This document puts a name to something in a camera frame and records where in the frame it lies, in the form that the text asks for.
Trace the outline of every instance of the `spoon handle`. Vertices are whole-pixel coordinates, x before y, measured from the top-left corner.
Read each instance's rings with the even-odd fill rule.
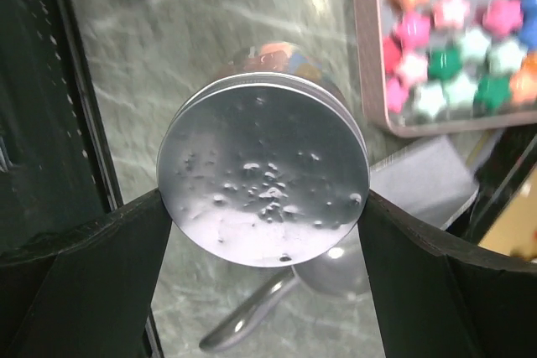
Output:
[[[201,339],[200,349],[205,352],[220,352],[241,342],[298,282],[299,279],[291,268],[276,273]]]

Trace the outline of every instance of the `pink star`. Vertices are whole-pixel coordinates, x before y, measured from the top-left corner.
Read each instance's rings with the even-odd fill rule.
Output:
[[[503,38],[522,27],[520,0],[492,0],[483,16],[482,25],[491,34]]]
[[[395,27],[394,33],[403,49],[424,47],[429,43],[430,18],[417,12],[408,12]]]
[[[395,74],[401,79],[401,84],[404,88],[410,88],[418,83],[427,81],[427,68],[429,61],[420,54],[413,52],[405,52],[403,59]]]
[[[386,83],[386,106],[389,111],[400,113],[408,99],[409,89],[403,88],[399,80],[393,78]]]
[[[466,0],[440,0],[433,7],[433,19],[438,29],[462,29],[470,13]]]

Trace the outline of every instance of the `green star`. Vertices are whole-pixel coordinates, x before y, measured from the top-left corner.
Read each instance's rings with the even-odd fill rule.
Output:
[[[490,111],[496,111],[510,98],[509,77],[486,75],[479,82],[474,101],[483,104]]]
[[[429,79],[449,80],[462,69],[459,50],[453,46],[431,50],[429,55]]]

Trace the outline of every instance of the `tin lid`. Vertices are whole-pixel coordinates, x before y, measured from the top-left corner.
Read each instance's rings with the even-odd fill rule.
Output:
[[[230,262],[282,267],[336,245],[369,190],[365,144],[323,88],[268,73],[228,77],[181,107],[159,151],[175,224]]]

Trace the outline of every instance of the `wooden surface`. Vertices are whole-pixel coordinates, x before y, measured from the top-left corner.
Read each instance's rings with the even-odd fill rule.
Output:
[[[513,249],[529,254],[537,231],[537,169],[522,185],[479,246],[509,255]]]

